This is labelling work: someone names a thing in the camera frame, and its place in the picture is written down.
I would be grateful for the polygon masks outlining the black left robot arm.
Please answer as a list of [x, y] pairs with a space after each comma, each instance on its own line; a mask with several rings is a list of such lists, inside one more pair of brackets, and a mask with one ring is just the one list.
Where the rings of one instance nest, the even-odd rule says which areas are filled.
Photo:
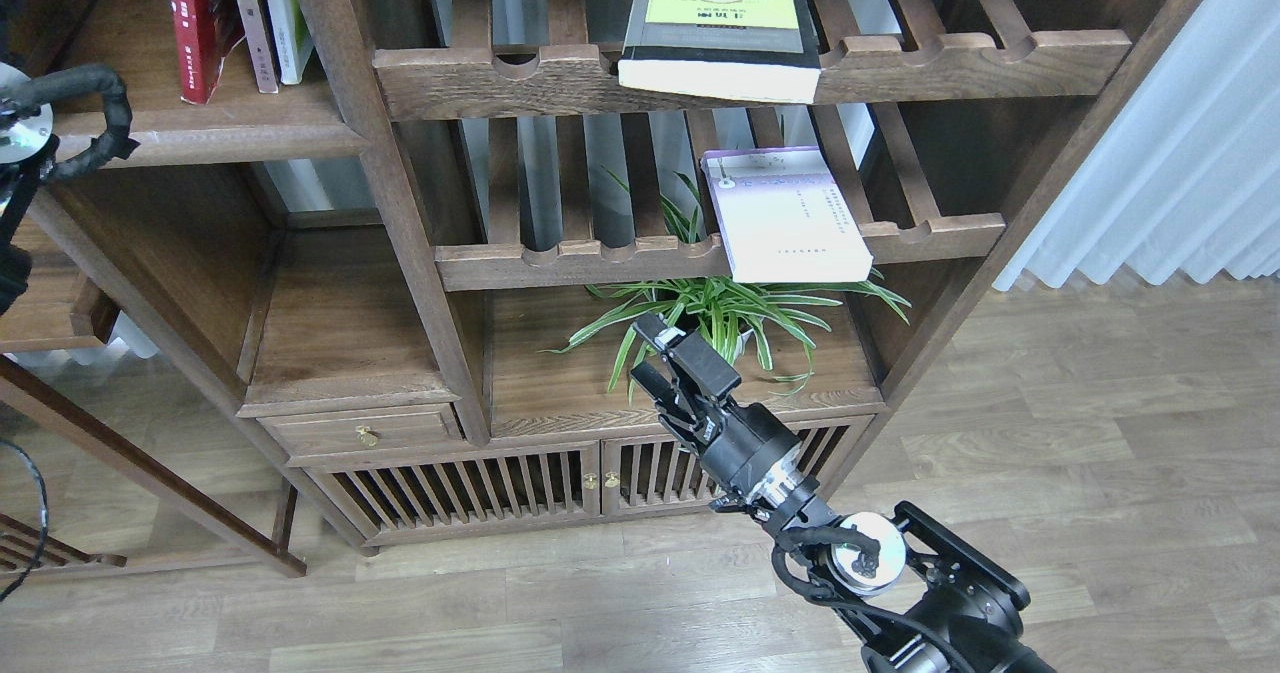
[[[101, 99], [104, 131], [82, 152], [58, 161], [60, 137], [54, 109], [65, 99]], [[67, 180], [100, 170], [113, 159], [125, 159], [137, 148], [131, 139], [131, 104], [125, 84], [105, 64], [82, 64], [72, 70], [29, 77], [3, 64], [3, 313], [9, 313], [29, 290], [33, 257], [17, 244], [15, 235], [47, 180]], [[90, 554], [70, 548], [50, 534], [50, 504], [44, 473], [15, 441], [3, 440], [31, 477], [37, 508], [35, 525], [3, 521], [3, 555], [9, 558], [10, 580], [3, 589], [9, 599], [31, 576], [70, 571], [111, 571], [125, 558]]]

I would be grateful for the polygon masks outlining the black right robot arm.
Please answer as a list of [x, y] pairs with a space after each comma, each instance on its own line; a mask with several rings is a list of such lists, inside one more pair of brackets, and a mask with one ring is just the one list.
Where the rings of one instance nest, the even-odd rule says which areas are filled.
[[800, 441], [760, 403], [741, 407], [740, 376], [698, 334], [645, 313], [634, 331], [666, 368], [631, 376], [660, 424], [721, 487], [716, 512], [750, 516], [795, 594], [833, 610], [860, 638], [870, 672], [1046, 672], [1020, 641], [1025, 586], [970, 544], [902, 502], [892, 517], [842, 516], [799, 468]]

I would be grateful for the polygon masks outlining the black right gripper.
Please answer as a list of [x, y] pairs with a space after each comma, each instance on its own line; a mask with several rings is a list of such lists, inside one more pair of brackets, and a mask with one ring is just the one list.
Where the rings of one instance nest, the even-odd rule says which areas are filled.
[[733, 502], [778, 509], [803, 482], [795, 432], [760, 403], [733, 400], [741, 377], [701, 336], [667, 325], [658, 313], [641, 313], [632, 330], [669, 368], [643, 360], [630, 371], [654, 400], [660, 424]]

